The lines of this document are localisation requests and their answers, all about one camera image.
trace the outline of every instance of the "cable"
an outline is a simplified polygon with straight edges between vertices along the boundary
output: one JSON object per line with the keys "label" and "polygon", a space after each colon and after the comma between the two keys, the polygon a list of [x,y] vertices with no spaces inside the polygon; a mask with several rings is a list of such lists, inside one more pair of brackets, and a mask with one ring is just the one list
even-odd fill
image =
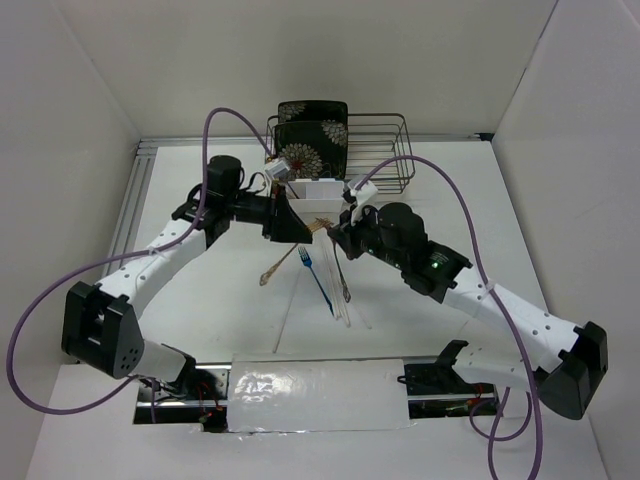
{"label": "cable", "polygon": [[[249,127],[249,130],[251,130],[251,133],[255,135],[255,137],[258,139],[258,141],[260,142],[262,147],[265,149],[267,154],[272,155],[271,149],[269,148],[265,140],[262,138],[262,136],[260,135],[256,127],[254,127],[251,124],[251,122],[249,122],[249,120],[247,120],[247,118],[244,117],[242,114],[226,107],[219,107],[211,110],[211,112],[209,112],[209,115],[207,115],[207,118],[205,119],[204,132],[202,134],[202,186],[200,189],[200,200],[198,202],[198,208],[194,215],[193,223],[178,238],[176,238],[175,240],[165,245],[157,247],[155,249],[156,252],[163,252],[182,242],[185,238],[187,238],[191,234],[191,232],[193,232],[193,230],[196,228],[198,221],[200,220],[200,217],[202,216],[202,213],[204,211],[204,206],[205,206],[206,192],[207,192],[207,161],[208,161],[207,140],[209,137],[209,127],[211,126],[211,120],[218,113],[229,113],[239,118],[242,122],[244,122],[244,124],[247,127]],[[18,323],[13,329],[13,333],[11,334],[11,338],[9,339],[9,346],[7,347],[7,358],[5,363],[9,386],[11,387],[11,390],[13,390],[13,393],[16,394],[16,396],[22,403],[24,403],[27,407],[32,408],[33,410],[37,410],[38,412],[46,413],[49,415],[73,415],[75,413],[86,412],[87,410],[91,410],[92,408],[102,405],[103,403],[110,400],[118,393],[120,393],[129,383],[131,383],[135,379],[135,377],[130,377],[108,395],[96,400],[95,402],[89,403],[87,405],[83,405],[81,407],[76,407],[76,408],[50,408],[45,405],[40,405],[34,402],[22,391],[22,389],[20,388],[20,385],[18,385],[16,376],[15,376],[14,356],[15,356],[16,345],[18,343],[18,337],[20,336],[20,332],[22,331],[24,324],[26,323],[29,316],[36,309],[36,307],[40,304],[40,302],[42,302],[42,300],[44,300],[47,296],[49,296],[51,292],[53,292],[55,289],[57,289],[64,283],[68,282],[72,278],[77,277],[78,275],[84,272],[87,272],[93,268],[100,267],[102,265],[107,265],[109,263],[117,262],[120,260],[128,260],[131,258],[142,257],[146,255],[149,255],[149,250],[139,250],[137,252],[114,255],[113,257],[107,258],[105,260],[89,263],[88,265],[77,268],[76,270],[73,270],[72,272],[64,275],[62,278],[53,282],[51,285],[45,288],[45,290],[40,295],[38,295],[35,298],[35,300],[33,300],[33,302],[31,302],[31,304],[26,308],[24,313],[20,316]]]}
{"label": "cable", "polygon": [[200,384],[202,387],[204,387],[206,389],[207,392],[209,392],[209,395],[211,396],[211,399],[213,400],[213,403],[216,404],[216,410],[220,411],[220,404],[218,403],[218,394],[216,392],[216,390],[214,388],[211,388],[209,386],[209,384],[205,383],[205,382],[200,382]]}
{"label": "cable", "polygon": [[[505,389],[505,398],[503,399],[503,402],[507,398],[507,390],[509,392],[511,392],[510,388]],[[476,425],[475,415],[476,415],[476,412],[478,411],[478,409],[480,409],[484,405],[487,405],[488,403],[491,403],[491,402],[493,402],[492,398],[487,399],[487,400],[481,400],[481,401],[477,402],[474,405],[474,407],[471,409],[471,412],[469,413],[469,422],[471,423],[471,427],[478,433],[478,435],[480,435],[481,437],[486,438],[487,440],[489,440],[490,437],[489,437],[489,435],[484,433],[482,430],[480,430],[480,427],[478,427]],[[522,424],[522,426],[516,432],[512,433],[511,435],[507,435],[505,437],[495,437],[494,441],[496,441],[496,442],[508,442],[510,440],[518,438],[520,435],[522,435],[524,433],[524,431],[529,426],[529,422],[531,421],[531,414],[532,413],[533,413],[533,405],[531,403],[531,395],[529,395],[529,393],[527,392],[527,416],[524,419],[524,423]]]}
{"label": "cable", "polygon": [[199,405],[200,405],[200,416],[204,416],[204,414],[206,413],[204,410],[204,401],[202,399],[202,390],[200,390],[200,386],[196,385],[196,390],[198,391],[198,401],[199,401]]}
{"label": "cable", "polygon": [[151,423],[156,423],[156,388],[155,378],[151,379]]}
{"label": "cable", "polygon": [[291,184],[289,182],[283,182],[287,187],[289,187],[289,190],[291,190],[291,193],[293,193],[293,196],[296,197],[297,200],[300,200],[300,197],[298,196],[298,194],[296,193],[296,191],[293,189],[293,187],[291,186]]}
{"label": "cable", "polygon": [[243,188],[242,191],[243,192],[248,192],[251,189],[251,187],[253,186],[253,182],[255,182],[256,177],[258,177],[258,176],[262,177],[262,188],[260,190],[256,190],[256,191],[251,192],[251,193],[263,192],[267,188],[267,179],[264,176],[264,173],[262,173],[262,172],[254,172],[253,175],[251,175],[251,177],[249,178],[249,185],[247,187]]}
{"label": "cable", "polygon": [[244,171],[244,168],[242,167],[240,167],[240,173],[242,174],[242,177],[240,177],[240,181],[238,182],[238,188],[236,188],[236,190],[233,192],[234,195],[241,190],[242,184],[244,183],[244,179],[247,176],[247,173]]}
{"label": "cable", "polygon": [[[397,162],[399,160],[413,160],[415,162],[419,162],[424,165],[427,165],[428,167],[431,167],[433,170],[438,172],[440,176],[449,184],[449,186],[455,193],[458,199],[458,202],[460,203],[460,206],[462,207],[462,210],[464,212],[464,216],[467,220],[467,226],[469,227],[469,234],[471,236],[471,245],[473,247],[473,255],[476,259],[476,264],[478,266],[478,272],[480,272],[480,277],[482,278],[482,282],[485,285],[487,285],[489,283],[489,277],[487,276],[487,272],[485,271],[484,265],[482,263],[482,258],[480,257],[480,248],[478,247],[478,237],[476,234],[476,229],[473,225],[473,220],[471,219],[471,213],[469,213],[469,208],[467,206],[467,203],[465,202],[464,197],[460,192],[460,189],[454,183],[452,178],[447,174],[447,172],[445,172],[438,165],[436,165],[430,160],[427,160],[426,158],[418,157],[416,155],[398,155],[396,157],[392,157],[388,160],[385,160],[384,162],[381,162],[377,167],[371,170],[367,175],[365,175],[364,179],[362,179],[362,181],[356,186],[356,190],[360,190],[362,186],[365,183],[367,183],[371,179],[371,177],[373,177],[376,173],[378,173],[382,168],[386,167],[390,163]],[[527,350],[524,346],[524,342],[522,341],[522,337],[520,336],[520,332],[518,332],[518,328],[516,327],[515,322],[513,321],[513,318],[511,318],[511,314],[507,310],[507,307],[505,307],[504,303],[502,303],[502,300],[500,299],[500,296],[496,293],[495,289],[493,288],[489,289],[489,294],[498,305],[500,312],[502,312],[505,320],[507,321],[507,324],[509,325],[509,329],[511,330],[511,333],[513,334],[513,338],[516,341],[516,345],[518,346],[518,350],[520,351],[520,355],[522,356],[522,361],[524,363],[524,367],[527,373],[529,390],[531,391],[531,403],[533,405],[533,417],[534,417],[534,424],[535,424],[535,430],[536,430],[536,452],[535,452],[535,457],[533,461],[533,466],[531,467],[531,471],[529,472],[529,476],[527,478],[528,480],[534,480],[538,476],[538,472],[540,471],[540,467],[542,465],[543,438],[542,438],[542,413],[540,411],[540,399],[538,397],[538,392],[536,390],[536,383],[533,377],[533,370],[531,368],[531,360],[529,359],[529,355],[527,354]],[[504,411],[504,407],[507,403],[508,398],[509,398],[509,390],[505,392],[505,397],[503,401],[500,403],[498,413],[494,419],[493,425],[491,426],[491,432],[489,433],[490,438],[489,438],[487,456],[488,456],[488,462],[489,462],[489,470],[491,472],[491,476],[494,479],[498,478],[495,471],[494,464],[493,464],[493,446],[496,441],[495,434],[496,434],[496,431],[498,430],[498,424],[500,423],[500,418],[502,416],[502,412]]]}

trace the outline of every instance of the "floral pattern plate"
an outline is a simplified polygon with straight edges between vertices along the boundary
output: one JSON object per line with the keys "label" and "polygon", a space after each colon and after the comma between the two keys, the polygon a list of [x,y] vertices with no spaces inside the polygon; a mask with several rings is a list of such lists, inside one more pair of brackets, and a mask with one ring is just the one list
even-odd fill
{"label": "floral pattern plate", "polygon": [[337,178],[347,169],[348,130],[333,119],[287,122],[275,127],[276,154],[291,167],[287,180]]}
{"label": "floral pattern plate", "polygon": [[344,102],[332,100],[299,100],[278,105],[278,122],[313,122],[333,120],[347,125],[349,110]]}

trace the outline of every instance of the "plastic wrap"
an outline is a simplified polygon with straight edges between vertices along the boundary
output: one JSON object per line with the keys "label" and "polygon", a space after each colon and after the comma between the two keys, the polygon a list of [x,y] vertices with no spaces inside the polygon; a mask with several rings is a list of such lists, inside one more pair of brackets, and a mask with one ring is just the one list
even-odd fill
{"label": "plastic wrap", "polygon": [[238,362],[231,432],[392,430],[410,426],[401,360]]}

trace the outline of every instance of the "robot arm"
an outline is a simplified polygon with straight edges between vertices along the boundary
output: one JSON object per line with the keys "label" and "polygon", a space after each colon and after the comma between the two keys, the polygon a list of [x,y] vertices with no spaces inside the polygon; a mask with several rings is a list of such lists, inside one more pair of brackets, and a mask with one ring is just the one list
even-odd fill
{"label": "robot arm", "polygon": [[178,271],[202,255],[231,220],[262,225],[262,235],[273,242],[311,243],[311,232],[291,210],[284,187],[269,196],[241,190],[240,161],[213,157],[207,168],[205,210],[195,229],[180,243],[158,251],[182,236],[197,210],[196,186],[187,201],[149,244],[149,255],[127,263],[94,285],[78,282],[67,294],[62,349],[119,379],[140,375],[161,379],[164,387],[184,393],[192,383],[195,360],[167,345],[145,340],[138,319],[153,297]]}
{"label": "robot arm", "polygon": [[[374,195],[370,182],[349,191],[345,198],[354,205],[341,214],[340,224],[329,230],[347,258],[366,252],[398,269],[405,283],[418,293],[510,334],[489,294],[494,289],[523,339],[541,401],[564,417],[582,418],[607,371],[605,331],[592,322],[579,327],[500,285],[485,285],[467,258],[428,238],[422,219],[408,205],[390,203],[377,210],[366,205]],[[437,362],[452,368],[467,383],[529,389],[523,363],[509,363],[465,341],[451,342]]]}

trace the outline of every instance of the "white table surface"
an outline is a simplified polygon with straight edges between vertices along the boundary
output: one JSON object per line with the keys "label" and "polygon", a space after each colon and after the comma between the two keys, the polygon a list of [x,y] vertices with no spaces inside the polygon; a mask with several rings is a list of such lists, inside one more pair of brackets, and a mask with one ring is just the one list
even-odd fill
{"label": "white table surface", "polygon": [[[490,276],[544,308],[518,222],[489,143],[414,143],[414,153],[442,166],[470,204]],[[211,154],[240,158],[247,173],[263,161],[256,145],[211,142]],[[136,247],[163,228],[186,192],[199,181],[198,147],[161,147],[156,157]],[[430,237],[471,255],[462,211],[449,187],[421,165],[405,193]],[[149,304],[140,324],[146,338],[185,350],[200,362],[235,355],[269,355],[295,297],[278,349],[291,358],[376,358],[437,355],[453,338],[482,342],[517,355],[478,322],[411,291],[390,267],[373,258],[343,269],[367,329],[352,312],[351,328],[333,320],[298,258],[288,259],[266,287],[258,278],[287,246],[260,236],[260,227],[236,225],[205,255],[183,269]],[[315,262],[322,258],[314,246]],[[113,383],[86,366],[63,366],[52,406],[83,404]],[[419,421],[386,432],[332,432],[253,437],[204,434],[191,426],[132,425],[135,387],[89,413],[47,417],[29,479],[42,478],[488,478],[486,444],[462,419]],[[514,402],[511,415],[522,413]],[[517,428],[508,418],[504,431]],[[606,478],[589,421],[545,413],[545,461],[540,478]],[[533,434],[500,446],[503,478],[522,478],[532,459]]]}

